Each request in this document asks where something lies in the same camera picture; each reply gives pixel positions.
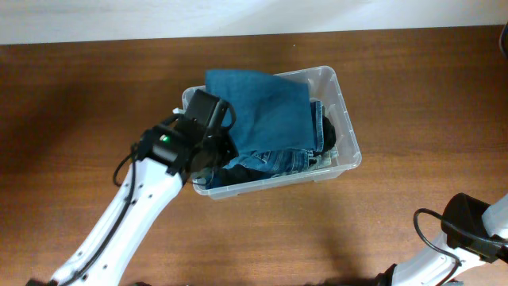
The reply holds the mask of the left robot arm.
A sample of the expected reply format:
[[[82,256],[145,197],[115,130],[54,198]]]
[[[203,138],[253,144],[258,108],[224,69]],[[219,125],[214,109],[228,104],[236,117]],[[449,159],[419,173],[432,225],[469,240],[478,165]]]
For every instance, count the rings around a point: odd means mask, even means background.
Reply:
[[[117,285],[162,210],[186,182],[214,171],[237,155],[229,130],[233,106],[197,90],[184,111],[143,132],[123,164],[117,194],[50,285]]]

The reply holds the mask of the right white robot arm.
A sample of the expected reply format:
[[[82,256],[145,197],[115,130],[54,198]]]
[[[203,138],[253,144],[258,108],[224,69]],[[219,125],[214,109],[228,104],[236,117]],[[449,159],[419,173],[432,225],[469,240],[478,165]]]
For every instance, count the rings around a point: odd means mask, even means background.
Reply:
[[[440,221],[441,232],[430,241],[421,231],[419,216],[430,215]],[[459,193],[451,198],[444,212],[427,208],[414,212],[414,229],[425,248],[410,260],[393,264],[377,275],[378,286],[446,285],[474,267],[507,261],[507,197],[488,204]]]

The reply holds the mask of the light wash jeans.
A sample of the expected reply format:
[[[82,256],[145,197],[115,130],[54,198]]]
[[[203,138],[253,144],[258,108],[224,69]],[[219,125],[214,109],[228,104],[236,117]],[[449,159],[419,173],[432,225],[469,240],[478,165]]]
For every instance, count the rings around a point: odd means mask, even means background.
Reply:
[[[338,157],[338,151],[336,147],[332,147],[330,150],[324,152],[321,155],[311,157],[309,159],[309,170],[315,170],[320,168],[328,168],[334,159]]]

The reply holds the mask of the blue denim jeans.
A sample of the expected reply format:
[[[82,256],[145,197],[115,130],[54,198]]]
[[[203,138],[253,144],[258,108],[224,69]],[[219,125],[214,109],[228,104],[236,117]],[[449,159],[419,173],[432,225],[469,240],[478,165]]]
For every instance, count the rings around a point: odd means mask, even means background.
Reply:
[[[241,165],[272,176],[304,172],[321,150],[320,101],[310,100],[307,84],[259,71],[206,72],[206,92],[229,102],[236,114],[224,123],[238,156],[222,168]]]

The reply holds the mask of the black shirt with white logo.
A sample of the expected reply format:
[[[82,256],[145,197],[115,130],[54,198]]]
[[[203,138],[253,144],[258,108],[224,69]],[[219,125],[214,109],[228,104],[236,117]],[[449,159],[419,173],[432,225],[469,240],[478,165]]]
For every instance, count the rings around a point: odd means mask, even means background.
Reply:
[[[206,180],[206,189],[243,184],[257,180],[269,179],[271,177],[272,174],[270,173],[260,172],[241,165],[235,165],[232,168],[221,168],[214,172],[214,174]]]

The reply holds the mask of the black garment with red band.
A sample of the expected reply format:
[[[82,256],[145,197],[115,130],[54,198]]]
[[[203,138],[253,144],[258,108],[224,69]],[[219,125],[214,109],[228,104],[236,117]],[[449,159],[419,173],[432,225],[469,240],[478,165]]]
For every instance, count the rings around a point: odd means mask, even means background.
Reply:
[[[336,144],[337,135],[335,132],[335,128],[331,121],[325,116],[322,116],[322,139],[321,139],[321,150],[314,151],[313,155],[320,156],[328,151],[330,151],[333,146]]]

